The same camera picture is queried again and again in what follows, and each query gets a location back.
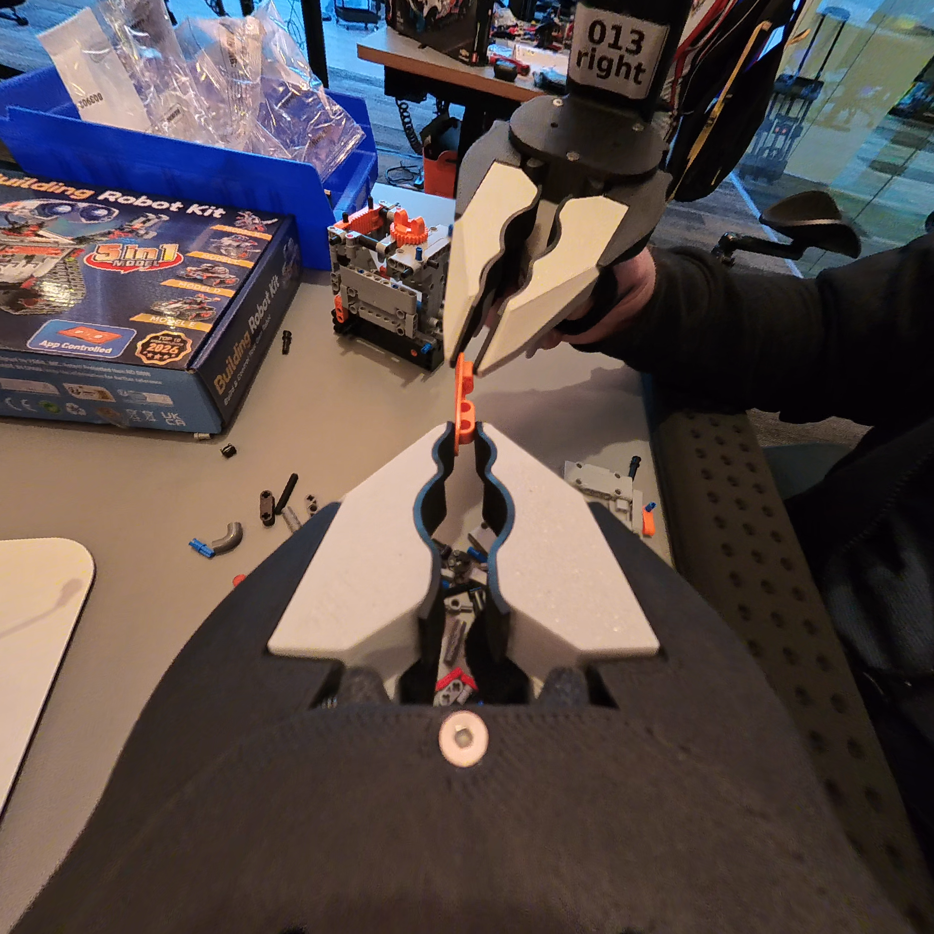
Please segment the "dark printed box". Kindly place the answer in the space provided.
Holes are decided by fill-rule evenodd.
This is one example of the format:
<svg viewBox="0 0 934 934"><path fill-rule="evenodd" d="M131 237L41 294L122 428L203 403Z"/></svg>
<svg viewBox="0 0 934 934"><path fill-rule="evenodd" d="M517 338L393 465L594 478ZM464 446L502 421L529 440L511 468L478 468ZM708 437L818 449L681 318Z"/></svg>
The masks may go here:
<svg viewBox="0 0 934 934"><path fill-rule="evenodd" d="M389 28L462 64L485 66L493 1L387 1Z"/></svg>

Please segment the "light grey panel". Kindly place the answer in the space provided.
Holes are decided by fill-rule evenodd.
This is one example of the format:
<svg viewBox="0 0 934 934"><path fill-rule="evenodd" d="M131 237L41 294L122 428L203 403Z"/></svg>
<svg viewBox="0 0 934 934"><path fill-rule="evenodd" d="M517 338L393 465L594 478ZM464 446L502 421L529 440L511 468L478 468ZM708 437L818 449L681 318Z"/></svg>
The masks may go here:
<svg viewBox="0 0 934 934"><path fill-rule="evenodd" d="M581 461L565 461L564 481L591 500L601 502L632 529L644 515L644 497L628 473L616 473Z"/></svg>

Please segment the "background wooden desk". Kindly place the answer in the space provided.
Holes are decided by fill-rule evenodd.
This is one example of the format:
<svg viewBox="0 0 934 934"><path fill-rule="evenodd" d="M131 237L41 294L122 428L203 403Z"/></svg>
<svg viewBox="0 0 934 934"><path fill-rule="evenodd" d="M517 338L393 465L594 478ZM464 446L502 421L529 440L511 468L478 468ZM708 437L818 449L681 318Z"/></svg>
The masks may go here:
<svg viewBox="0 0 934 934"><path fill-rule="evenodd" d="M530 76L519 76L515 82L499 79L491 66L463 64L391 29L358 41L357 55L386 69L519 103L546 93Z"/></svg>

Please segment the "white book stand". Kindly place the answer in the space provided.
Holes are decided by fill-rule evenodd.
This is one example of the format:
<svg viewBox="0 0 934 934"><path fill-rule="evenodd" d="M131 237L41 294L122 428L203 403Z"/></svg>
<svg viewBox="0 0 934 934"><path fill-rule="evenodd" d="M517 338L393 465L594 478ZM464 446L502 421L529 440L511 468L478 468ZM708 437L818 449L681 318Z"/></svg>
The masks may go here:
<svg viewBox="0 0 934 934"><path fill-rule="evenodd" d="M95 577L64 538L1 542L1 810L16 785Z"/></svg>

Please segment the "grey orange brick model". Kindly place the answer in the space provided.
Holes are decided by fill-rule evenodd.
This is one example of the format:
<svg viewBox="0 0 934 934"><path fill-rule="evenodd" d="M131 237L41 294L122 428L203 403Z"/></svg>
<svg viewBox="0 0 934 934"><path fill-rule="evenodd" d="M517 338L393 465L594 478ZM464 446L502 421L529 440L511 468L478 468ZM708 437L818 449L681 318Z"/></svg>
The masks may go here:
<svg viewBox="0 0 934 934"><path fill-rule="evenodd" d="M421 369L444 361L443 311L452 223L376 202L328 229L333 331L362 339Z"/></svg>

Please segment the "blue storage bin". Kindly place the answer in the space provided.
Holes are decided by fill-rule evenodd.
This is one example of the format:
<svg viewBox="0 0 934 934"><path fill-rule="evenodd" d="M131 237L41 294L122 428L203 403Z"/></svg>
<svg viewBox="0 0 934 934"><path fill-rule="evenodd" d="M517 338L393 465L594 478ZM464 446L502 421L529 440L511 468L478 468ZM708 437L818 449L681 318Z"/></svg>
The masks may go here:
<svg viewBox="0 0 934 934"><path fill-rule="evenodd" d="M366 204L378 175L364 100L332 97L364 140L325 181L310 164L82 121L53 66L2 81L1 135L32 176L293 215L305 267L328 272L328 228Z"/></svg>

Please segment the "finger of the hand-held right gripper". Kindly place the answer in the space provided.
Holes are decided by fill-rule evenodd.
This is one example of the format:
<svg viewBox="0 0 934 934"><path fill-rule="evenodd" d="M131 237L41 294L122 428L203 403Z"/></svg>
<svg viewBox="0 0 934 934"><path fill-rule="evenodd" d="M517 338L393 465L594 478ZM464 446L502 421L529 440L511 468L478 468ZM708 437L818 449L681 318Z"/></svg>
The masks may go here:
<svg viewBox="0 0 934 934"><path fill-rule="evenodd" d="M598 263L629 207L605 196L574 198L556 214L557 238L532 260L522 286L504 303L474 364L483 377L520 356L590 293Z"/></svg>
<svg viewBox="0 0 934 934"><path fill-rule="evenodd" d="M508 225L537 206L538 186L517 166L494 162L454 223L443 309L445 359L454 366L470 341L493 264L506 251Z"/></svg>

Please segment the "orange stepped beam piece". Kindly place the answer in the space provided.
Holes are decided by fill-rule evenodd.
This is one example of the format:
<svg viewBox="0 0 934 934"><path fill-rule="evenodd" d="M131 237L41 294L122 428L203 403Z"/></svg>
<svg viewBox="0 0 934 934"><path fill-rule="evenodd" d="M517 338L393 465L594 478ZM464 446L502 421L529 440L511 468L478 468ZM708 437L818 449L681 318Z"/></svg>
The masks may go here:
<svg viewBox="0 0 934 934"><path fill-rule="evenodd" d="M476 427L476 411L471 393L474 388L473 362L466 359L464 352L457 356L455 363L455 417L454 417L454 455L458 456L462 448L473 443Z"/></svg>

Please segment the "pile of plastic building pieces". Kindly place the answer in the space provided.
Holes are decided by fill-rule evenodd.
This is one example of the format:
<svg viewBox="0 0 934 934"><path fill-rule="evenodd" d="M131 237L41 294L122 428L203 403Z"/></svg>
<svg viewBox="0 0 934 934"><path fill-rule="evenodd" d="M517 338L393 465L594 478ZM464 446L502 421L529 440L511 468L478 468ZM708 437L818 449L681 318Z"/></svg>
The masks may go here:
<svg viewBox="0 0 934 934"><path fill-rule="evenodd" d="M290 533L301 529L321 510L315 495L288 504L298 483L298 473L292 473L277 499L274 489L260 493L259 516L264 527L272 527L276 517ZM307 517L298 518L293 507L307 511ZM243 529L239 520L228 523L225 534L214 541L195 536L190 547L204 557L227 554L242 542ZM519 703L527 699L529 678L512 662L496 662L485 641L486 619L486 557L492 548L492 530L485 520L477 530L461 535L456 546L445 543L437 535L432 548L437 552L441 567L440 594L445 608L445 627L438 659L436 684L432 702L436 706L452 703Z"/></svg>

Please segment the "black perforated panel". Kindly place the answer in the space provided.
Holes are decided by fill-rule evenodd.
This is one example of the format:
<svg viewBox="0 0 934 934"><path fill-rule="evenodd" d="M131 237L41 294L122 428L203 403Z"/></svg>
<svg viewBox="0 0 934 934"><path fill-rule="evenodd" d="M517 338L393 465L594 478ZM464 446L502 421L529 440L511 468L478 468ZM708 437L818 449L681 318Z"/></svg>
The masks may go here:
<svg viewBox="0 0 934 934"><path fill-rule="evenodd" d="M851 850L918 932L932 881L895 779L744 414L647 404L677 570L782 699Z"/></svg>

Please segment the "person's right hand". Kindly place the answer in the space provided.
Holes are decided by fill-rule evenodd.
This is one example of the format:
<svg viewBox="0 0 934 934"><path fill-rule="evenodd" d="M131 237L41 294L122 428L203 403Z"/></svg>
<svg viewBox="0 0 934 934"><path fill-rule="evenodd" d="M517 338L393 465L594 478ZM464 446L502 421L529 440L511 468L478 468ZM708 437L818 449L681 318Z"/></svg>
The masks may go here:
<svg viewBox="0 0 934 934"><path fill-rule="evenodd" d="M654 258L648 247L623 262L615 263L601 274L590 296L570 312L563 325L588 317L597 317L593 326L581 333L554 329L540 342L541 349L561 343L584 347L601 344L622 333L635 320L653 296L657 281Z"/></svg>

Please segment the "person's dark clothing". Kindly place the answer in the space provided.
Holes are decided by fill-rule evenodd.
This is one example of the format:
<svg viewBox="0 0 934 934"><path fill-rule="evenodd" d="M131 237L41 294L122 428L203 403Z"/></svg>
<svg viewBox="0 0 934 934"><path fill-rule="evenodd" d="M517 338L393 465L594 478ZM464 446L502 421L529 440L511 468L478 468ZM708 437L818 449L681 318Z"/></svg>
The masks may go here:
<svg viewBox="0 0 934 934"><path fill-rule="evenodd" d="M932 868L932 418L870 430L786 508Z"/></svg>

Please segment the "orange black container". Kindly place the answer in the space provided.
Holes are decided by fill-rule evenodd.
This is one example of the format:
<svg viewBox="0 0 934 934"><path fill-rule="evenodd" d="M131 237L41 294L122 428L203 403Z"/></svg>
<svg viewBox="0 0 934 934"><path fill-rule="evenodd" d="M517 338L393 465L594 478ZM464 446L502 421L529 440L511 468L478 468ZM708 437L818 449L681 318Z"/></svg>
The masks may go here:
<svg viewBox="0 0 934 934"><path fill-rule="evenodd" d="M422 129L420 136L424 193L454 198L461 121L447 114L439 115Z"/></svg>

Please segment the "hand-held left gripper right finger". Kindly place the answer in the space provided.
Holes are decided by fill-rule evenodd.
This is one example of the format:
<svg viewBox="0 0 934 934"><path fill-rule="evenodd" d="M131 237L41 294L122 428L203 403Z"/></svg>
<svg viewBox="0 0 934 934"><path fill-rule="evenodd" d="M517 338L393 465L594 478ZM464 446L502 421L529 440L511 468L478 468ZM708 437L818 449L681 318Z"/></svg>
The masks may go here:
<svg viewBox="0 0 934 934"><path fill-rule="evenodd" d="M484 483L485 625L495 660L529 676L655 656L660 643L589 505L489 422L474 433Z"/></svg>

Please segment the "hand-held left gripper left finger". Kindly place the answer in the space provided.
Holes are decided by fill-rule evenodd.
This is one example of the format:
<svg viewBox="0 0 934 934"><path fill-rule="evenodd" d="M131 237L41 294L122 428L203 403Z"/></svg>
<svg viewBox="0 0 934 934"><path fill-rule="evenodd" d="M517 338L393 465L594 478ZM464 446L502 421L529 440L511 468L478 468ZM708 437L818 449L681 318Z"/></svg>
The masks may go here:
<svg viewBox="0 0 934 934"><path fill-rule="evenodd" d="M347 493L268 640L279 657L332 660L432 702L445 612L432 534L447 514L449 424Z"/></svg>

